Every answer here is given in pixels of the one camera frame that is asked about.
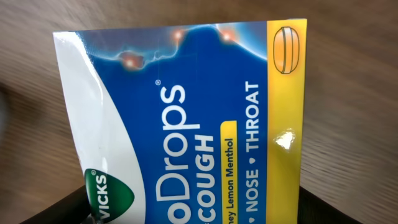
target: yellow label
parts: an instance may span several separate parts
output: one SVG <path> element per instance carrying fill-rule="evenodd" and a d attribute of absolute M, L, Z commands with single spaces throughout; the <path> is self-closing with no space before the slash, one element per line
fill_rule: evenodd
<path fill-rule="evenodd" d="M 223 223 L 238 223 L 238 140 L 236 121 L 221 124 Z"/>
<path fill-rule="evenodd" d="M 267 23 L 267 223 L 297 223 L 307 20 Z"/>

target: white curved area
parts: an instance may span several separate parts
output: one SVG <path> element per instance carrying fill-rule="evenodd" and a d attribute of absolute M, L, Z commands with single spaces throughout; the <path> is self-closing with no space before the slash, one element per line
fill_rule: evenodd
<path fill-rule="evenodd" d="M 57 32 L 54 41 L 69 122 L 83 172 L 101 170 L 134 192 L 131 207 L 111 223 L 144 224 L 144 182 L 122 119 L 79 36 L 74 32 Z"/>

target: green triangular badge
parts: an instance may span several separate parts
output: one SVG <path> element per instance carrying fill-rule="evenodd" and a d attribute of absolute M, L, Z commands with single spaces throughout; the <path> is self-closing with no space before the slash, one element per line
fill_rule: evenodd
<path fill-rule="evenodd" d="M 134 193 L 117 178 L 96 169 L 85 171 L 91 213 L 104 223 L 121 216 L 134 201 Z"/>

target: brown wood grain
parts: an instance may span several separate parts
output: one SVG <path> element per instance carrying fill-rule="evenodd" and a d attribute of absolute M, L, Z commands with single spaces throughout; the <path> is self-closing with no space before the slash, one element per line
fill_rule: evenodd
<path fill-rule="evenodd" d="M 396 0 L 0 0 L 1 223 L 83 184 L 52 32 L 308 18 L 303 187 L 363 223 L 398 223 Z"/>

